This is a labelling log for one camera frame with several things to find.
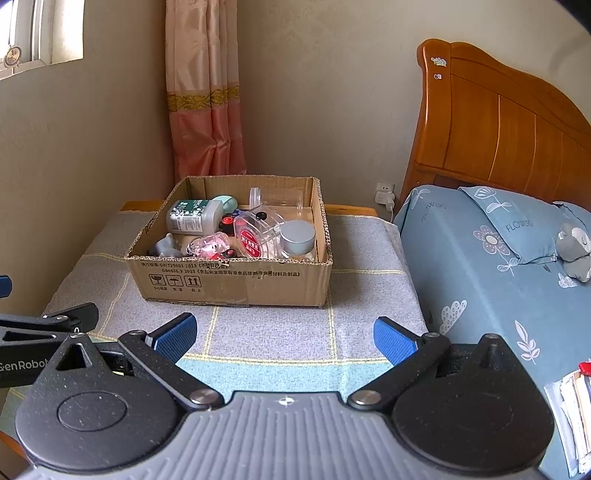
wooden headboard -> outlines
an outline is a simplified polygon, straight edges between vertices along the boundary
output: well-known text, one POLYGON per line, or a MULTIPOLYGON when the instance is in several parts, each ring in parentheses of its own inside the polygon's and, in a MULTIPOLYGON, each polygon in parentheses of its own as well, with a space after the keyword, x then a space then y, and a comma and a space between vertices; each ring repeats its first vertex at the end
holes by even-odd
POLYGON ((591 125, 548 82, 463 42, 417 50, 423 101, 401 201, 418 185, 488 185, 591 209, 591 125))

papers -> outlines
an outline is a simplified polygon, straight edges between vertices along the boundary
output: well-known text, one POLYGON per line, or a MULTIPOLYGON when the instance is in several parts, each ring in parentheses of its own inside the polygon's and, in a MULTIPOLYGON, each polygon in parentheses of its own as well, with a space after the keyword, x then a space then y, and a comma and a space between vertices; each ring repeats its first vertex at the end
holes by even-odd
POLYGON ((569 476, 591 471, 591 383, 579 370, 544 387, 558 426, 569 476))

gray gripper base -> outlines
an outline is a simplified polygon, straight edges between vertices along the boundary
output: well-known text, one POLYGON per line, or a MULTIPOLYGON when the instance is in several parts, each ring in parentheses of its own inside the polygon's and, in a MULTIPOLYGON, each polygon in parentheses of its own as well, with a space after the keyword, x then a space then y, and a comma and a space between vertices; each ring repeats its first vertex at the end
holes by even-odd
MULTIPOLYGON (((23 480, 468 480, 404 449, 376 413, 335 393, 236 392, 219 410, 191 413, 150 458, 123 470, 69 475, 45 467, 23 480)), ((540 480, 527 470, 504 480, 540 480)))

gray plush toy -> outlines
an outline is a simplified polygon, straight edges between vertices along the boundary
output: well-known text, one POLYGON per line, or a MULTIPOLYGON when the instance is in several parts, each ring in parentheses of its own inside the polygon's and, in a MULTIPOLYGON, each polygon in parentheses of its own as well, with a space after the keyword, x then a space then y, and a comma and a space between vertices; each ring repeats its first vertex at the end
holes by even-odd
POLYGON ((578 258, 574 262, 564 262, 564 272, 585 283, 591 278, 591 257, 589 255, 578 258))
POLYGON ((167 233, 162 240, 158 240, 156 244, 148 252, 152 257, 160 258, 181 258, 183 254, 177 248, 176 240, 173 234, 167 233))
POLYGON ((581 282, 591 278, 591 240, 587 233, 578 226, 565 223, 558 233, 556 251, 564 260, 564 272, 581 282))

screw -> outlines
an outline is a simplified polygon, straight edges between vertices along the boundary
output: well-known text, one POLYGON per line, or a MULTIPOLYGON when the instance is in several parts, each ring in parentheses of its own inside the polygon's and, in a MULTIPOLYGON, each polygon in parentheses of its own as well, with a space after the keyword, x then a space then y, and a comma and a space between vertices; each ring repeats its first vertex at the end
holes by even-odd
POLYGON ((351 400, 357 405, 375 405, 382 399, 375 390, 357 390, 357 392, 351 395, 351 400))
POLYGON ((211 388, 202 388, 192 392, 189 398, 197 405, 212 405, 219 398, 219 393, 211 388))

